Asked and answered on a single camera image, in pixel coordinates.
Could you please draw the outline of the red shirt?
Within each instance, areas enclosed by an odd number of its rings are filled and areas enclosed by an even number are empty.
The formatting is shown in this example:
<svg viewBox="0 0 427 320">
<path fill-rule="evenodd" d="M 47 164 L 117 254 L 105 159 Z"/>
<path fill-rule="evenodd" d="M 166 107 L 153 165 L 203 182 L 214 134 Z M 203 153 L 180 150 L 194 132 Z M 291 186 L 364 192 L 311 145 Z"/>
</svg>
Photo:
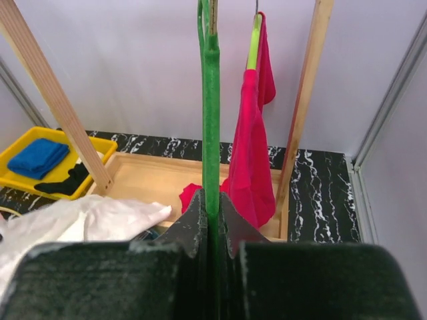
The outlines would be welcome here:
<svg viewBox="0 0 427 320">
<path fill-rule="evenodd" d="M 240 111 L 228 178 L 220 191 L 228 194 L 237 212 L 256 229 L 274 215 L 276 202 L 270 173 L 264 105 L 276 96 L 268 47 L 266 17 L 262 12 L 256 58 L 244 71 Z"/>
</svg>

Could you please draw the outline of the white garment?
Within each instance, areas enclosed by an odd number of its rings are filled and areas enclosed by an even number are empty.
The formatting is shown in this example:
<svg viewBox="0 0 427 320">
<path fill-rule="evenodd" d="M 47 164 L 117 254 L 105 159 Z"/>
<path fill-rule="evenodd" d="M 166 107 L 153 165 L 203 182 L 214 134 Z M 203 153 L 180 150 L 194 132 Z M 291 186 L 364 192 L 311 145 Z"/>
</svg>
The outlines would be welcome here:
<svg viewBox="0 0 427 320">
<path fill-rule="evenodd" d="M 165 221 L 172 207 L 157 202 L 89 195 L 60 200 L 20 217 L 1 220 L 1 291 L 34 246 L 49 242 L 125 241 Z"/>
</svg>

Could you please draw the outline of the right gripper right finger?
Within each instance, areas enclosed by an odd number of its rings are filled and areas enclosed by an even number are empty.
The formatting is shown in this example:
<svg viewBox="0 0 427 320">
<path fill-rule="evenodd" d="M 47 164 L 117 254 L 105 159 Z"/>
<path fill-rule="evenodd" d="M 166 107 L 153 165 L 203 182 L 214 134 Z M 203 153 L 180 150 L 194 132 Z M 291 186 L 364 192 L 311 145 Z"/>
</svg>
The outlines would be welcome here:
<svg viewBox="0 0 427 320">
<path fill-rule="evenodd" d="M 220 195 L 222 319 L 420 319 L 395 258 L 363 243 L 270 241 Z"/>
</svg>

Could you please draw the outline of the lime green hanger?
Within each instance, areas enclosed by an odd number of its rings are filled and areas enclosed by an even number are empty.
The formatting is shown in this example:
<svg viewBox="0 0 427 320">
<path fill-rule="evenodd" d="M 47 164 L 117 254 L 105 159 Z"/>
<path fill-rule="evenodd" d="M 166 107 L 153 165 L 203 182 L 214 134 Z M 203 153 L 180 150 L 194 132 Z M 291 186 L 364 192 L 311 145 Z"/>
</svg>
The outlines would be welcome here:
<svg viewBox="0 0 427 320">
<path fill-rule="evenodd" d="M 250 50 L 248 53 L 246 69 L 256 69 L 258 63 L 258 49 L 260 44 L 263 16 L 256 13 L 251 34 Z"/>
</svg>

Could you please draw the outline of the dark green hanger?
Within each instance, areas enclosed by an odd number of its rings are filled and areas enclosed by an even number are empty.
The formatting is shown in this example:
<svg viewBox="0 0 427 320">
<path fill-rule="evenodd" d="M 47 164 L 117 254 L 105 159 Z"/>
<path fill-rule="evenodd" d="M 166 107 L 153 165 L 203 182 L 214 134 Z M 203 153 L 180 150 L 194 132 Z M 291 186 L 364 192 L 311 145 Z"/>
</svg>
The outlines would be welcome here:
<svg viewBox="0 0 427 320">
<path fill-rule="evenodd" d="M 208 305 L 212 319 L 220 318 L 218 215 L 220 210 L 220 48 L 218 2 L 197 2 L 197 34 L 202 76 L 202 186 L 205 191 L 209 248 Z"/>
</svg>

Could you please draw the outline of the navy plaid skirt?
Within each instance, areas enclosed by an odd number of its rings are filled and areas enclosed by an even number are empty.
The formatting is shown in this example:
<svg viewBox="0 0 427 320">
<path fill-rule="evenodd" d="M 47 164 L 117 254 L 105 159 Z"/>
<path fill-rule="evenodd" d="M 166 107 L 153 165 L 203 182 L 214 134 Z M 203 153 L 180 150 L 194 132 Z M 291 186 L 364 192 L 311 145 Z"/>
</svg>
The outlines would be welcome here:
<svg viewBox="0 0 427 320">
<path fill-rule="evenodd" d="M 154 229 L 148 229 L 137 234 L 133 241 L 153 241 L 159 237 L 159 233 Z"/>
</svg>

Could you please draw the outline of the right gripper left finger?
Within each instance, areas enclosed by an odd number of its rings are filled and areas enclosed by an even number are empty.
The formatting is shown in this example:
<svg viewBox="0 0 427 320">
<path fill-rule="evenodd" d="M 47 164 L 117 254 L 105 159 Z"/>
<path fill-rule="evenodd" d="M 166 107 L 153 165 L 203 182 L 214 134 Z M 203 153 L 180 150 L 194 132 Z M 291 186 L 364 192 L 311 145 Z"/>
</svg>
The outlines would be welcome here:
<svg viewBox="0 0 427 320">
<path fill-rule="evenodd" d="M 20 261 L 2 319 L 207 319 L 207 214 L 198 191 L 153 241 L 44 243 Z"/>
</svg>

